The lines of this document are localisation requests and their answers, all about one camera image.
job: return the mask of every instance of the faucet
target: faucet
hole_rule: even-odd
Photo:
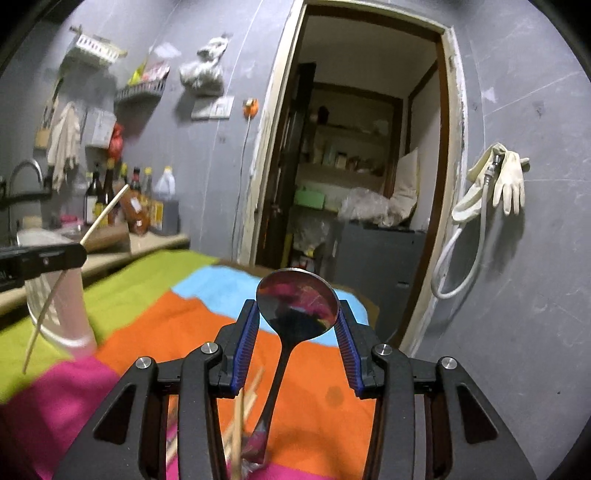
[[[37,173],[37,180],[39,182],[39,186],[41,188],[43,188],[43,173],[41,172],[41,167],[39,166],[39,163],[37,162],[37,160],[33,160],[33,159],[23,160],[16,167],[14,167],[14,170],[10,174],[10,179],[8,180],[8,191],[7,191],[8,196],[12,195],[12,189],[14,187],[14,178],[17,176],[18,172],[20,172],[26,166],[29,166],[33,170],[35,170],[35,172]],[[10,241],[13,241],[14,239],[13,239],[13,235],[12,235],[12,221],[11,221],[10,213],[11,213],[11,205],[8,206],[8,236],[9,236]]]

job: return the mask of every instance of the light switch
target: light switch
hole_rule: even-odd
[[[195,101],[191,118],[193,120],[228,119],[233,104],[233,96],[219,97],[213,101],[211,98],[200,98]]]

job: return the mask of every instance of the green cloth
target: green cloth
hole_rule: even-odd
[[[155,252],[136,260],[84,292],[86,313],[100,345],[113,331],[132,323],[167,290],[217,258],[188,250]],[[22,374],[27,343],[33,330],[30,317],[0,331],[0,404],[61,360],[70,359],[39,336],[27,374]]]
[[[189,250],[156,252],[95,283],[84,293],[86,313],[100,345],[129,325],[167,290],[217,258]]]
[[[27,317],[0,332],[0,404],[6,403],[49,367],[60,360],[70,359],[69,354],[57,349],[40,335],[35,343],[27,374],[23,375],[22,363],[25,361],[25,350],[32,331],[33,323]]]

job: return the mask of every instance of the door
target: door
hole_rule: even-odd
[[[281,132],[280,143],[275,142],[277,152],[271,160],[256,252],[257,265],[264,267],[279,268],[281,265],[315,71],[316,63],[297,66],[295,88],[289,100],[286,98],[289,101],[287,115],[277,130],[278,134]]]

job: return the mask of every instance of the white glove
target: white glove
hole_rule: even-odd
[[[475,165],[468,170],[466,178],[473,182],[473,184],[452,210],[452,219],[454,223],[466,223],[480,215],[480,210],[482,208],[484,174],[494,159],[495,150],[504,153],[507,149],[500,143],[491,145],[486,149]],[[492,192],[489,190],[489,199],[491,198],[491,194]]]
[[[507,150],[505,159],[501,167],[499,179],[495,184],[495,192],[492,196],[492,206],[496,207],[501,201],[503,194],[503,211],[505,215],[511,213],[511,203],[513,212],[519,214],[519,206],[525,205],[525,185],[523,182],[523,171],[521,166],[529,162],[529,158],[519,159],[519,154]]]

